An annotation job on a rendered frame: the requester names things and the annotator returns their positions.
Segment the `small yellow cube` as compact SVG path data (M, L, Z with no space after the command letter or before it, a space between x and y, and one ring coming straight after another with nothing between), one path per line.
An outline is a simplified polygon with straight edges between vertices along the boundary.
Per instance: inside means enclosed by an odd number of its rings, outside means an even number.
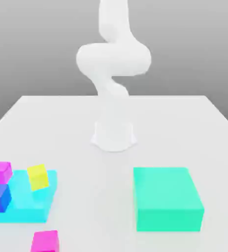
M28 167L27 173L32 191L44 189L49 186L48 174L44 164Z

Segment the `large green box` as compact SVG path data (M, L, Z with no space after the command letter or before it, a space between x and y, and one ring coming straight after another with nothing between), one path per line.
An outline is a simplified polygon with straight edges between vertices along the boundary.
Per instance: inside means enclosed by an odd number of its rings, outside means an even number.
M199 232L204 206L184 167L135 167L133 200L140 232Z

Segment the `large cyan box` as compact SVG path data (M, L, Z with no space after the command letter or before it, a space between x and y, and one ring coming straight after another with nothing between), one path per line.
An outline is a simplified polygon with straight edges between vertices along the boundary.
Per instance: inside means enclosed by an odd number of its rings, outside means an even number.
M45 223L57 189L57 172L48 170L49 186L31 190L26 170L14 170L8 186L11 202L4 213L0 213L0 223Z

